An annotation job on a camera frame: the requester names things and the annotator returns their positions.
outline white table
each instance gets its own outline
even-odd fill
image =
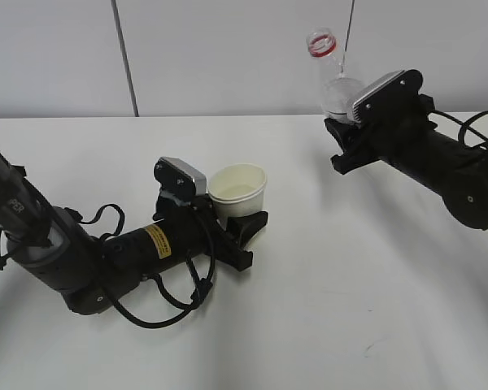
[[[125,231],[150,222],[163,155],[207,176],[263,166],[270,212],[251,271],[219,268],[206,307],[164,330],[113,309],[74,314],[10,264],[0,272],[0,390],[488,390],[488,232],[460,225],[382,162],[339,175],[318,115],[0,119],[0,150],[55,205],[88,218],[119,203]],[[114,223],[109,214],[89,231]],[[164,278],[189,296],[184,266]],[[151,283],[123,303],[148,320],[174,313]]]

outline clear plastic bottle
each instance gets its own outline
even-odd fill
[[[349,77],[342,64],[343,51],[328,28],[318,28],[307,37],[307,50],[318,64],[320,104],[327,117],[349,123],[347,101],[355,96],[364,84]]]

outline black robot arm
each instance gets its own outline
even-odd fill
[[[101,313],[114,306],[132,323],[160,328],[183,319],[197,309],[212,287],[216,260],[237,271],[251,266],[253,253],[244,249],[248,240],[268,222],[268,213],[229,218],[224,230],[218,223],[205,176],[176,158],[161,158],[155,165],[161,183],[154,222],[120,234],[123,211],[103,206],[92,221],[69,208],[53,207],[25,178],[25,170],[13,167],[0,154],[0,238],[7,237],[8,253],[0,250],[0,269],[12,258],[26,271],[60,293],[68,308],[79,314]],[[120,214],[113,233],[90,236],[82,224],[97,222],[112,207]],[[201,278],[193,263],[199,254],[210,256],[210,268]],[[160,273],[185,263],[195,289],[190,303],[172,296]],[[163,297],[181,312],[167,321],[149,323],[130,314],[119,299],[142,281],[156,282]]]
[[[350,123],[326,119],[325,126],[343,150],[331,158],[346,174],[381,160],[439,194],[462,224],[488,229],[488,138],[470,125],[487,112],[463,123],[459,140],[436,132],[431,97],[420,95],[422,75],[397,71],[368,86],[349,103]],[[467,146],[464,135],[474,132],[481,143]]]

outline white paper cup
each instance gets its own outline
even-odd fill
[[[253,164],[226,167],[208,182],[208,194],[220,223],[225,226],[228,217],[244,217],[262,210],[266,172]]]

